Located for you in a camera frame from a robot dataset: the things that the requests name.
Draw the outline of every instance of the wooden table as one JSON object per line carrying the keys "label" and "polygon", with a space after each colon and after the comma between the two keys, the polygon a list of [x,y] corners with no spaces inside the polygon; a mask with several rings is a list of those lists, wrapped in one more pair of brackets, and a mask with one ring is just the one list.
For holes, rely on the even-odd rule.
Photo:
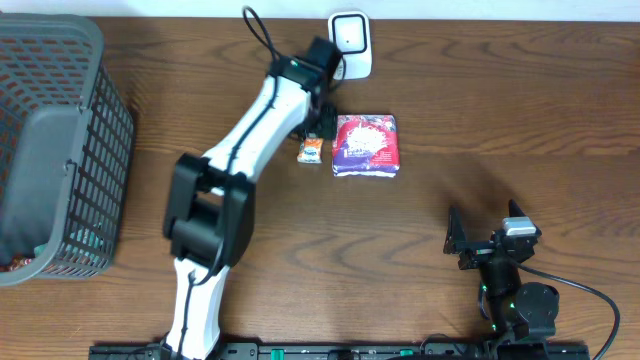
{"label": "wooden table", "polygon": [[[146,343],[171,325],[175,275],[161,235],[173,165],[201,154],[255,99],[268,52],[242,20],[96,19],[104,62],[138,112],[115,264],[88,281],[0,290],[0,355],[86,359],[96,342]],[[326,21],[267,20],[301,52]],[[479,276],[442,254],[447,208],[486,239],[518,200],[544,235],[528,265],[620,306],[608,359],[640,350],[640,24],[373,21],[374,69],[341,113],[394,114],[395,179],[334,178],[286,141],[258,186],[256,231],[227,283],[226,333],[264,341],[420,341],[490,331]],[[524,281],[542,281],[523,274]],[[556,339],[594,355],[613,316],[564,285]]]}

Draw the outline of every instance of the gray plastic basket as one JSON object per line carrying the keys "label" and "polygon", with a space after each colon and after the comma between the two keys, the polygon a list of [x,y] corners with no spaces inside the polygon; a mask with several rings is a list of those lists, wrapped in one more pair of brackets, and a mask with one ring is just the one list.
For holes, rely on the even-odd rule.
{"label": "gray plastic basket", "polygon": [[111,264],[135,129],[103,49],[82,17],[0,15],[0,265],[35,256],[0,285]]}

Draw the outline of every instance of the green led light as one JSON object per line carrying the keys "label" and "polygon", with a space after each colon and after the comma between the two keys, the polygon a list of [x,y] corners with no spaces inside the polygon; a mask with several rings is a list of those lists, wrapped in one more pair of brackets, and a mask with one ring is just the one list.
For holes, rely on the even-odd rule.
{"label": "green led light", "polygon": [[284,350],[271,350],[271,360],[284,360]]}

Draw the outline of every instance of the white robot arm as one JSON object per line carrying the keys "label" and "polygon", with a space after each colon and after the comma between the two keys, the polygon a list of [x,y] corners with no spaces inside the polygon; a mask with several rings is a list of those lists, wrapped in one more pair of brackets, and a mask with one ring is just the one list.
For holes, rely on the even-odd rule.
{"label": "white robot arm", "polygon": [[[255,184],[287,135],[317,121],[340,58],[333,43],[319,38],[302,59],[280,57],[236,127],[202,157],[178,160],[164,223],[178,288],[163,359],[205,359],[214,351],[224,283],[253,232]],[[223,196],[222,207],[198,197],[206,192]]]}

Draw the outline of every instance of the snack bag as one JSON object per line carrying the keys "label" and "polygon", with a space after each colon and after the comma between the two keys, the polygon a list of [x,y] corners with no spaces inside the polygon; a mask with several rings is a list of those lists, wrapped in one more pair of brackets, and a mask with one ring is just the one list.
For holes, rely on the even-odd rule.
{"label": "snack bag", "polygon": [[392,115],[340,115],[333,141],[333,174],[394,177],[400,169]]}
{"label": "snack bag", "polygon": [[307,164],[322,164],[322,139],[306,138],[300,144],[298,162]]}

